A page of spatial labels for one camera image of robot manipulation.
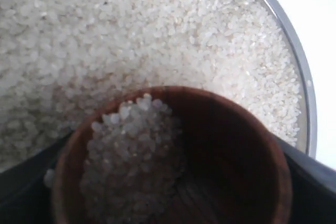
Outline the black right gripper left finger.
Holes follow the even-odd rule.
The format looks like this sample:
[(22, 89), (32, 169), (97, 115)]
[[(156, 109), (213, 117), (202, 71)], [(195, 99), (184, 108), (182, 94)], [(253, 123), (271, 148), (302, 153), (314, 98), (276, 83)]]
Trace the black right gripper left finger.
[(44, 176), (55, 167), (71, 134), (1, 173), (1, 223), (51, 223), (50, 191)]

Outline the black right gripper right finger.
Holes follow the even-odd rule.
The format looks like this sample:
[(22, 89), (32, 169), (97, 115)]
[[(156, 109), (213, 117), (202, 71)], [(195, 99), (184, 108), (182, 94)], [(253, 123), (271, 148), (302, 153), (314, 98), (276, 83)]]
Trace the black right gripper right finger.
[(292, 224), (336, 224), (335, 171), (275, 137), (292, 179)]

